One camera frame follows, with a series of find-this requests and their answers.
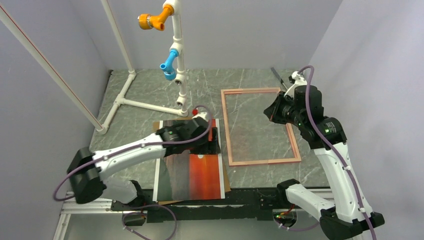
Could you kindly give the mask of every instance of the painting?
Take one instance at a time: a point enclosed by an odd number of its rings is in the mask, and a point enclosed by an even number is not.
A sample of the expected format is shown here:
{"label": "painting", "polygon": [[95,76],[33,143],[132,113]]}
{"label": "painting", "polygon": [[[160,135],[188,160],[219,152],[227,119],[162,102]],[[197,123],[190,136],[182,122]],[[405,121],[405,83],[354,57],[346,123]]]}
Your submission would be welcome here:
{"label": "painting", "polygon": [[[158,127],[184,123],[187,120],[163,120]],[[212,127],[218,128],[219,119],[213,119]],[[222,154],[181,154],[170,155],[156,160],[153,201],[209,200],[225,198],[225,180]]]}

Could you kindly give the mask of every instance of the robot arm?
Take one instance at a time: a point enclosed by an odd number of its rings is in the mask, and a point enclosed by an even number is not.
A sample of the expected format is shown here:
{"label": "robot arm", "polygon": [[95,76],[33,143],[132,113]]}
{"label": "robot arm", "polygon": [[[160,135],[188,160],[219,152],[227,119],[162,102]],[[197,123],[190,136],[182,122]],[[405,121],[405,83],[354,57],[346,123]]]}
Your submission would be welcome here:
{"label": "robot arm", "polygon": [[[205,134],[210,129],[208,120],[208,114],[201,112],[187,123],[163,127],[143,139],[120,147],[95,152],[90,152],[88,147],[81,148],[71,162],[68,174],[88,162],[94,164],[82,168],[69,178],[76,202],[85,204],[104,198],[133,207],[142,206],[147,200],[137,181],[122,182],[110,176],[135,164],[180,154],[185,150],[204,152],[210,146],[209,135]],[[216,154],[219,151],[216,146],[214,149],[210,153]]]}
{"label": "robot arm", "polygon": [[366,213],[374,227],[384,224],[383,215],[373,212],[359,186],[358,194],[363,207],[358,203],[356,189],[347,172],[349,170],[357,182],[349,158],[347,138],[336,118],[324,116],[321,92],[315,86],[310,86],[311,115],[319,131],[345,159],[346,167],[317,135],[309,122],[305,101],[307,82],[298,72],[294,72],[289,79],[293,86],[287,92],[280,92],[274,103],[264,110],[264,114],[274,123],[293,124],[300,130],[302,138],[309,143],[325,171],[334,202],[315,195],[295,179],[277,185],[280,200],[286,204],[295,204],[311,214],[320,222],[322,230],[330,240],[352,238],[367,230],[368,225],[363,213]]}

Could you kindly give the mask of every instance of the gray wall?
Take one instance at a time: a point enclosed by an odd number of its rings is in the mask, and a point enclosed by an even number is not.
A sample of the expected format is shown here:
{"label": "gray wall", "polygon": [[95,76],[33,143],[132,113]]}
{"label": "gray wall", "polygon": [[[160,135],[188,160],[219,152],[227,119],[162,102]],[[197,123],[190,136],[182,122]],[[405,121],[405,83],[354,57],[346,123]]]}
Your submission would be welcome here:
{"label": "gray wall", "polygon": [[[96,115],[108,72],[70,2],[2,5]],[[0,239],[52,239],[53,190],[94,128],[1,22],[0,103]]]}
{"label": "gray wall", "polygon": [[312,57],[346,131],[378,239],[424,239],[424,1],[344,0]]}
{"label": "gray wall", "polygon": [[[70,0],[110,69],[126,69],[100,0]],[[141,30],[164,0],[109,0],[135,68],[155,69],[172,44],[165,31]],[[342,0],[182,0],[187,68],[298,68],[315,52]]]}

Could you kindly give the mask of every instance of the marble table surface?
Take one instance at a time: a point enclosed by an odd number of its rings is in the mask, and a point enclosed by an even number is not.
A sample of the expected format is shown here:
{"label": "marble table surface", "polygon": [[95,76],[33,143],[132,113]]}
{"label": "marble table surface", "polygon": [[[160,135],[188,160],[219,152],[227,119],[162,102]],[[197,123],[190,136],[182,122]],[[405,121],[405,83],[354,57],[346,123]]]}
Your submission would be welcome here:
{"label": "marble table surface", "polygon": [[[278,70],[287,80],[293,70]],[[128,77],[127,70],[115,70],[110,76],[99,120],[102,123],[109,113],[113,101]],[[294,127],[294,135],[302,161],[298,163],[229,166],[228,150],[224,130],[221,89],[281,87],[270,69],[189,69],[187,81],[189,109],[196,105],[209,106],[214,117],[221,121],[222,159],[232,188],[275,187],[278,183],[297,179],[306,187],[328,187],[329,183],[317,157],[308,143]],[[178,109],[175,100],[179,87],[167,81],[160,69],[137,71],[125,98],[133,101]],[[262,113],[275,99],[273,94],[241,94],[226,97],[228,121],[234,159],[260,160],[292,158],[286,127],[268,121]],[[153,122],[175,119],[177,116],[121,105],[112,120],[108,132],[94,132],[90,149],[106,150],[139,140],[152,133]],[[152,189],[155,176],[155,160],[117,172],[114,178],[137,180],[144,189]]]}

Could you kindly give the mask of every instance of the wooden frame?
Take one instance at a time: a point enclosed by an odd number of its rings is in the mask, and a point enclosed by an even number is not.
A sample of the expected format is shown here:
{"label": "wooden frame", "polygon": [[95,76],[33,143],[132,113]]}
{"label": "wooden frame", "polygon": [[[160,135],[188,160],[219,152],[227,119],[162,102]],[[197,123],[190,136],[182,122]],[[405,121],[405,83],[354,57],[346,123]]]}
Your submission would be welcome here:
{"label": "wooden frame", "polygon": [[237,89],[222,89],[221,90],[221,100],[222,100],[222,110],[224,115],[224,127],[225,127],[225,139],[226,147],[228,149],[228,164],[230,166],[246,166],[246,165],[258,165],[258,164],[281,164],[281,163],[297,163],[300,162],[301,154],[299,153],[298,144],[296,143],[295,134],[293,133],[293,128],[291,124],[286,124],[287,135],[290,140],[291,148],[293,149],[294,158],[281,158],[281,159],[268,159],[268,160],[254,160],[254,161],[233,161],[233,152],[231,148],[231,138],[230,138],[230,126],[228,123],[228,112],[227,112],[227,103],[226,95],[230,94],[267,94],[267,93],[276,93],[280,92],[279,87],[264,87],[264,88],[237,88]]}

